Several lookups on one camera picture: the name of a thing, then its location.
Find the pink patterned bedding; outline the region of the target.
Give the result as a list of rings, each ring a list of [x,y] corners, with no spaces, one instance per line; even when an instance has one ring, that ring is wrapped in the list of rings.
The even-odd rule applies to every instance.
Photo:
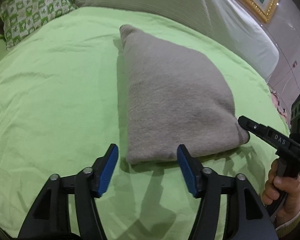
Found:
[[[268,85],[268,87],[269,87],[269,91],[271,93],[271,100],[272,100],[274,107],[276,108],[276,110],[279,113],[279,115],[281,116],[281,118],[283,120],[285,120],[285,122],[287,123],[288,122],[288,114],[287,114],[285,107],[283,107],[281,105],[279,93],[270,85]]]

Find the green checkered pillow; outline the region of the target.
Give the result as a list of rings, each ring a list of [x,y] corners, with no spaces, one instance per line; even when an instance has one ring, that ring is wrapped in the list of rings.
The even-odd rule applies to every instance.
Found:
[[[55,18],[78,8],[73,0],[7,0],[0,6],[6,47],[11,48]]]

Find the beige knit sweater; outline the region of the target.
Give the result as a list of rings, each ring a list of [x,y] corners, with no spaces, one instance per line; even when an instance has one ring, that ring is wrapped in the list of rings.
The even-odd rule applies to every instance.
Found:
[[[181,144],[203,157],[249,141],[231,89],[206,55],[131,25],[121,26],[120,36],[128,72],[129,163],[174,161]]]

